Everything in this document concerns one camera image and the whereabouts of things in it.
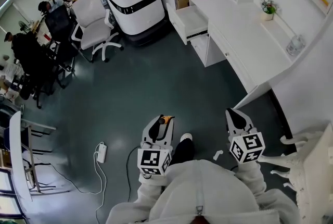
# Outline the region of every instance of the white cable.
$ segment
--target white cable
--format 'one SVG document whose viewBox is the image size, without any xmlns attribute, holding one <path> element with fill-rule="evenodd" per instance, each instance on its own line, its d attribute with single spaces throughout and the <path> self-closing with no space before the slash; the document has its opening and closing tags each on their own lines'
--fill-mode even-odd
<svg viewBox="0 0 333 224">
<path fill-rule="evenodd" d="M 67 180 L 67 181 L 69 181 L 70 183 L 72 183 L 72 185 L 73 185 L 73 186 L 74 186 L 74 187 L 75 187 L 80 193 L 82 193 L 82 194 L 100 194 L 101 192 L 103 192 L 103 200 L 102 200 L 102 204 L 101 204 L 101 206 L 100 206 L 99 208 L 97 208 L 97 209 L 95 210 L 95 217 L 96 217 L 96 220 L 97 220 L 97 223 L 98 223 L 98 224 L 99 224 L 99 221 L 98 221 L 98 218 L 97 218 L 97 211 L 98 211 L 100 208 L 102 208 L 103 205 L 104 205 L 104 200 L 105 200 L 105 190 L 106 190 L 106 184 L 107 184 L 107 177 L 106 177 L 104 171 L 102 170 L 102 168 L 100 167 L 100 165 L 99 165 L 99 163 L 98 163 L 98 161 L 97 161 L 97 158 L 95 159 L 95 154 L 98 154 L 97 148 L 98 148 L 101 144 L 104 144 L 104 142 L 100 142 L 100 143 L 96 146 L 95 151 L 94 151 L 94 156 L 93 156 L 93 158 L 94 158 L 95 172 L 96 172 L 96 174 L 97 174 L 97 175 L 99 176 L 99 178 L 100 178 L 100 191 L 99 191 L 98 193 L 92 193 L 92 192 L 85 193 L 85 192 L 80 191 L 79 188 L 76 187 L 76 185 L 74 184 L 74 182 L 72 182 L 71 180 L 67 179 L 63 174 L 61 174 L 61 173 L 60 173 L 60 172 L 54 167 L 54 165 L 52 165 L 50 162 L 48 162 L 48 163 L 50 163 L 50 165 L 53 167 L 53 169 L 54 169 L 54 170 L 55 170 L 60 176 L 62 176 L 65 180 Z M 39 160 L 40 162 L 46 163 L 46 162 L 40 160 L 38 157 L 35 157 L 35 156 L 34 156 L 34 158 L 36 158 L 36 159 Z M 105 177 L 104 188 L 103 188 L 103 180 L 102 180 L 100 174 L 97 172 L 97 169 L 96 169 L 96 163 L 97 163 L 97 166 L 99 167 L 100 171 L 102 171 L 102 173 L 103 173 L 103 175 L 104 175 L 104 177 Z"/>
</svg>

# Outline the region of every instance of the drawer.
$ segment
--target drawer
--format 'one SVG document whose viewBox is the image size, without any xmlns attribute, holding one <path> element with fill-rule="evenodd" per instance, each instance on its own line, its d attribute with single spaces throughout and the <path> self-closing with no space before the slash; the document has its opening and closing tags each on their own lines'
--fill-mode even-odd
<svg viewBox="0 0 333 224">
<path fill-rule="evenodd" d="M 184 44 L 199 36 L 208 34 L 208 20 L 197 6 L 188 6 L 174 10 L 168 3 L 169 19 Z"/>
<path fill-rule="evenodd" d="M 208 39 L 209 37 L 207 35 L 204 35 L 191 40 L 191 44 L 194 50 L 196 51 L 196 53 L 198 54 L 200 60 L 204 65 L 206 64 Z"/>
<path fill-rule="evenodd" d="M 248 73 L 242 61 L 238 58 L 237 54 L 234 52 L 232 47 L 225 39 L 225 37 L 211 23 L 209 23 L 208 32 L 210 37 L 215 41 L 220 50 L 223 52 L 224 56 L 232 66 L 235 73 L 238 75 L 239 80 L 242 82 L 245 90 L 248 93 L 251 92 L 255 88 L 256 84 L 251 78 L 251 75 Z"/>
</svg>

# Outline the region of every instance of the black pants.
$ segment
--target black pants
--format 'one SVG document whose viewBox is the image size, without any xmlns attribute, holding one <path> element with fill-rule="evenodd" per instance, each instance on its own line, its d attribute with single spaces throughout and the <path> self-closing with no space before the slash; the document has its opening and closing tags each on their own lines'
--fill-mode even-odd
<svg viewBox="0 0 333 224">
<path fill-rule="evenodd" d="M 185 139 L 180 142 L 175 150 L 169 166 L 174 164 L 191 161 L 194 158 L 194 144 L 191 139 Z"/>
</svg>

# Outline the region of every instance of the white office chair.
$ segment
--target white office chair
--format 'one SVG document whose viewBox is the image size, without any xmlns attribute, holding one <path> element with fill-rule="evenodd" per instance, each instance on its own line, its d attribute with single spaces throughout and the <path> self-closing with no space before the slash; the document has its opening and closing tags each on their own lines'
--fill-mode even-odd
<svg viewBox="0 0 333 224">
<path fill-rule="evenodd" d="M 94 47 L 94 54 L 102 49 L 102 60 L 107 62 L 105 58 L 105 50 L 107 46 L 115 46 L 123 50 L 124 48 L 119 43 L 110 42 L 118 32 L 111 34 L 114 26 L 109 21 L 110 10 L 105 9 L 101 0 L 77 0 L 72 8 L 76 14 L 78 25 L 72 34 L 72 40 L 81 42 L 81 49 L 86 50 Z M 82 29 L 82 39 L 77 38 L 76 32 L 78 28 Z"/>
<path fill-rule="evenodd" d="M 302 133 L 293 139 L 281 138 L 283 144 L 295 144 L 297 152 L 288 156 L 261 156 L 258 161 L 290 168 L 289 172 L 272 170 L 290 182 L 296 191 L 302 224 L 322 224 L 322 217 L 333 216 L 333 129 Z"/>
</svg>

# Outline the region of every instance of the person wearing white hoodie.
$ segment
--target person wearing white hoodie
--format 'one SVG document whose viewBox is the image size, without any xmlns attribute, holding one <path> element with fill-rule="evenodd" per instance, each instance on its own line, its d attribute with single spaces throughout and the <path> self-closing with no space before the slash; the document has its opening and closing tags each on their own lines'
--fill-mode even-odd
<svg viewBox="0 0 333 224">
<path fill-rule="evenodd" d="M 239 164 L 233 173 L 193 157 L 192 136 L 186 133 L 166 175 L 140 174 L 138 199 L 116 205 L 106 224 L 300 223 L 298 208 L 290 198 L 280 190 L 266 190 L 257 162 Z"/>
</svg>

